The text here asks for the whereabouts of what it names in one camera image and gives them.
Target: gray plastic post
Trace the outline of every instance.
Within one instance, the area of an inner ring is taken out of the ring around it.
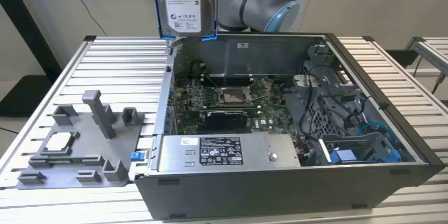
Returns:
[[[121,118],[125,126],[139,126],[143,123],[136,108],[124,108]]]
[[[77,116],[72,105],[59,105],[53,115],[51,115],[59,126],[72,126],[69,116]]]
[[[93,120],[100,126],[104,137],[111,139],[116,136],[116,132],[112,128],[111,119],[104,111],[100,96],[101,93],[99,90],[87,90],[83,95],[83,102],[91,107]]]
[[[96,170],[79,170],[76,179],[80,183],[101,182],[101,177]]]
[[[83,159],[83,164],[85,166],[103,166],[104,158],[101,155],[85,155],[85,159]]]
[[[45,178],[47,177],[40,172],[36,173],[23,172],[17,179],[24,185],[33,185],[33,184],[43,184]]]
[[[123,165],[121,160],[117,162],[117,166],[113,169],[109,160],[105,161],[103,166],[103,174],[108,181],[121,181],[128,178],[128,171]]]
[[[112,112],[112,109],[111,109],[111,105],[104,105],[104,113],[107,115],[107,118],[109,119],[109,123],[113,124],[115,123],[115,115],[113,115],[113,112]]]

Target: white wall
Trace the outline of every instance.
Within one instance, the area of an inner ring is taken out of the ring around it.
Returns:
[[[67,63],[85,35],[103,35],[80,0],[24,0],[56,57]],[[157,36],[153,0],[84,0],[109,36]]]
[[[403,49],[412,36],[448,37],[448,0],[309,0],[301,31],[372,36]]]
[[[31,74],[44,71],[0,6],[0,81],[20,80]]]
[[[56,56],[68,62],[85,35],[100,35],[79,0],[24,0]],[[112,36],[156,36],[153,0],[84,0]],[[448,36],[448,0],[309,0],[300,31],[371,35],[401,49],[412,36]]]

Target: motherboard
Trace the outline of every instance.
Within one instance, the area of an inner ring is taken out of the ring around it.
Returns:
[[[275,78],[184,80],[176,88],[179,134],[269,132],[296,129]]]

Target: blue latch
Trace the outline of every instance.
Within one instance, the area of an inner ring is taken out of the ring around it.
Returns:
[[[133,152],[131,154],[131,161],[144,161],[145,160],[145,153],[144,152]]]

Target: power supply label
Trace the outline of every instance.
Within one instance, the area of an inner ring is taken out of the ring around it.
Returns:
[[[243,165],[239,137],[201,137],[200,153],[201,165]]]

